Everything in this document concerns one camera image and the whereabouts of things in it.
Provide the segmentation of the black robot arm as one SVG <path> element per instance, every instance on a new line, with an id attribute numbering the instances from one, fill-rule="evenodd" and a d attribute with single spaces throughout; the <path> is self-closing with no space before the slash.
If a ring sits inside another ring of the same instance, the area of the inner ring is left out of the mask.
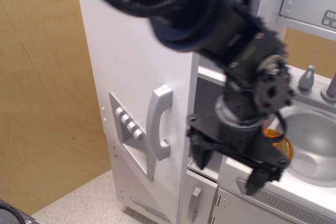
<path id="1" fill-rule="evenodd" d="M 215 115 L 187 118 L 193 158 L 204 168 L 218 151 L 252 168 L 246 192 L 279 180 L 290 158 L 276 149 L 284 139 L 267 137 L 263 121 L 280 117 L 293 90 L 285 46 L 250 13 L 251 0 L 104 0 L 131 16 L 148 18 L 158 41 L 179 52 L 196 52 L 226 75 Z"/>

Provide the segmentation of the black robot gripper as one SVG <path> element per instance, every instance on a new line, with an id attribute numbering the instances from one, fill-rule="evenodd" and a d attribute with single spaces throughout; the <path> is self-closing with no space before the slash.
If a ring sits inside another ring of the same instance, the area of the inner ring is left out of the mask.
<path id="1" fill-rule="evenodd" d="M 219 97 L 213 115 L 191 114 L 187 118 L 193 160 L 204 169 L 214 151 L 220 152 L 250 168 L 246 195 L 254 195 L 266 182 L 279 181 L 289 159 L 273 147 L 286 135 L 268 138 L 263 134 L 263 119 L 259 116 L 239 120 Z"/>

